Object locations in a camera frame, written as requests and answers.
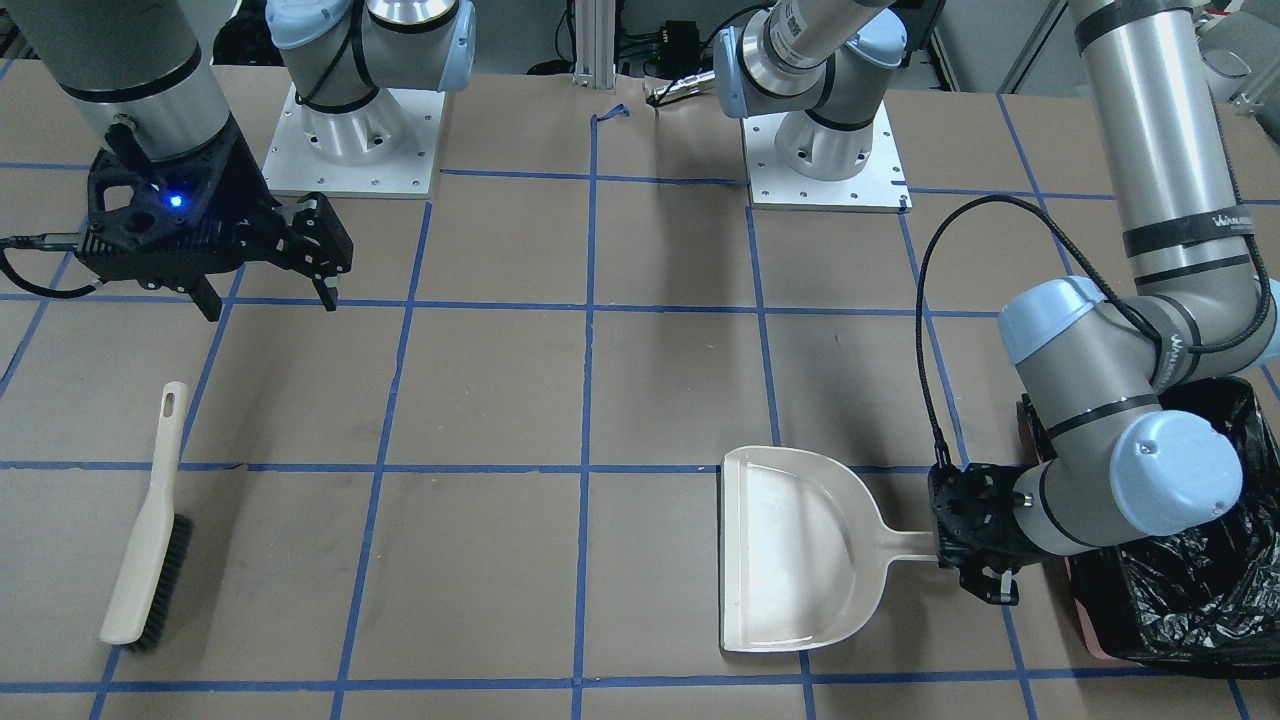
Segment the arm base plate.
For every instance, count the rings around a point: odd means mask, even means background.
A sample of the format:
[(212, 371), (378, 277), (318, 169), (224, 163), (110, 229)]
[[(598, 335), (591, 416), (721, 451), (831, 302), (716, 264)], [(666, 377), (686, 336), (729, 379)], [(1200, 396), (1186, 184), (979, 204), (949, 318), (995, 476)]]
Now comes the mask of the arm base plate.
[(899, 213), (913, 208), (887, 106), (855, 131), (804, 111), (741, 120), (751, 205), (778, 211)]
[(448, 94), (384, 88), (366, 106), (326, 114), (288, 92), (264, 163), (275, 196), (420, 199), (433, 195)]

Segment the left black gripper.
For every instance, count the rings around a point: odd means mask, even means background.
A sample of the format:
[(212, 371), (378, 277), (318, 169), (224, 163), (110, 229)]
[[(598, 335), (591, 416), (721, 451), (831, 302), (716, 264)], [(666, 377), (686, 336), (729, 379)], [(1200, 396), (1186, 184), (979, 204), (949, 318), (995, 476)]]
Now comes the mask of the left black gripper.
[(1014, 514), (1025, 498), (1014, 486), (1028, 469), (989, 462), (960, 469), (937, 462), (928, 473), (940, 566), (957, 569), (961, 588), (987, 603), (1016, 605), (1014, 577), (1046, 560)]

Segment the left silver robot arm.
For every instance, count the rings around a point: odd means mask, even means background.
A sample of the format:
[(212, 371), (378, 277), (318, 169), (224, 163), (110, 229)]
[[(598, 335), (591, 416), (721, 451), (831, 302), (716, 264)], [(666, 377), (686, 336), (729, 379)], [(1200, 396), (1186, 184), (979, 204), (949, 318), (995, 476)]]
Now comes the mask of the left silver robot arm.
[(1228, 512), (1243, 486), (1230, 441), (1161, 397), (1277, 357), (1277, 283), (1222, 141), (1196, 4), (1069, 8), (1135, 293), (1116, 295), (1036, 204), (988, 195), (963, 205), (1032, 213), (1080, 269), (1020, 293), (998, 314), (1051, 460), (956, 468), (927, 372), (918, 372), (934, 441), (938, 560), (987, 603), (1016, 603), (1014, 575), (1027, 565), (1174, 536)]

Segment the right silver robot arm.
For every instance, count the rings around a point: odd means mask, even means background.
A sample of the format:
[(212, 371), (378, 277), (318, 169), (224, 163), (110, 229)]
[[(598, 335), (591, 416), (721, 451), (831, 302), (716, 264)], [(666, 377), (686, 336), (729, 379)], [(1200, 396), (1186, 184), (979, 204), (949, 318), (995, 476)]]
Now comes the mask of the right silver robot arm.
[(279, 202), (175, 1), (9, 1), (6, 9), (51, 77), (96, 133), (79, 232), (15, 234), (3, 249), (70, 252), (92, 284), (33, 284), (78, 299), (133, 281), (191, 297), (210, 322), (221, 299), (210, 277), (270, 263), (307, 277), (326, 310), (353, 264), (353, 243), (323, 193)]

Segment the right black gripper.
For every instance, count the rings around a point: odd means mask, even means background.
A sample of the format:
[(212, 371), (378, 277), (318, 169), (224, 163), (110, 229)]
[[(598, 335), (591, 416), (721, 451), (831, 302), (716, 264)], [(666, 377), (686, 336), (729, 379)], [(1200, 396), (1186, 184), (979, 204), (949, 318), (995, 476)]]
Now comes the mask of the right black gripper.
[(271, 263), (312, 281), (335, 311), (353, 243), (319, 192), (285, 205), (271, 193), (234, 119), (178, 158), (150, 159), (129, 117), (106, 129), (88, 176), (87, 228), (76, 258), (99, 279), (188, 295), (210, 322), (221, 314), (214, 274)]

